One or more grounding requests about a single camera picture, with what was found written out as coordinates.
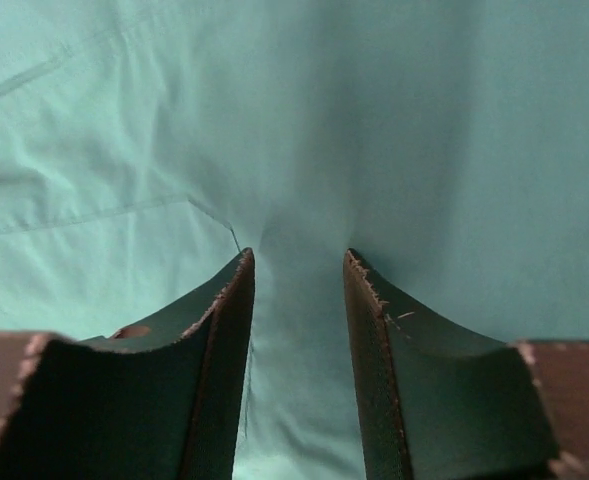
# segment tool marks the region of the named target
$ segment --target fabric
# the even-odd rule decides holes
[[[238,246],[239,480],[364,476],[348,246],[479,333],[589,337],[589,2],[0,2],[0,329],[111,334]]]

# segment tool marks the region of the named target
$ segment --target garment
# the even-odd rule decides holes
[[[252,247],[235,476],[363,478],[348,246],[589,337],[589,2],[0,2],[0,329],[108,335]]]

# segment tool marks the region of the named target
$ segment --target green fabric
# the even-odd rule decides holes
[[[480,333],[589,337],[589,2],[0,2],[0,329],[109,335],[236,239],[239,480],[363,477],[348,246]]]

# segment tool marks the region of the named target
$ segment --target teal cloth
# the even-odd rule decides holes
[[[0,2],[0,329],[110,334],[254,248],[235,478],[363,478],[341,260],[589,338],[589,1]]]

